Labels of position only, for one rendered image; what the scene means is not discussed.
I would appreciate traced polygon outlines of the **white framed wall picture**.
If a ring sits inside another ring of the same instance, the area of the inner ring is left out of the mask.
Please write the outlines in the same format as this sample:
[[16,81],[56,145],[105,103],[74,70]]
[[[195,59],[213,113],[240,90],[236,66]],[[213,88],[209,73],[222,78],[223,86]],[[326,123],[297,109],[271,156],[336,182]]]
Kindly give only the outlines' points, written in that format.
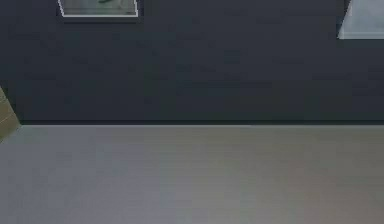
[[57,0],[63,17],[137,17],[137,0]]

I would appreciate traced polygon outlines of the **pale grey window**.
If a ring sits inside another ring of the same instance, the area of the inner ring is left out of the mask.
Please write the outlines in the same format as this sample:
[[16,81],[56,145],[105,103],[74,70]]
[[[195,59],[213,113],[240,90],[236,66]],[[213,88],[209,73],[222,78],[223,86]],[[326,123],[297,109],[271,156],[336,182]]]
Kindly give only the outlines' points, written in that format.
[[384,40],[384,0],[350,0],[337,38]]

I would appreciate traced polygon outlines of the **olive wooden cupboard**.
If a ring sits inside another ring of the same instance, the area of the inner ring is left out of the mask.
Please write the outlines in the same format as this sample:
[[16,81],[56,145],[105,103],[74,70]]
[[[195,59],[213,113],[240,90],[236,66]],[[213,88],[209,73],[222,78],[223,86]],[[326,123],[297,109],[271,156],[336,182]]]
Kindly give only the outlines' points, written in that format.
[[0,143],[21,126],[4,90],[0,87]]

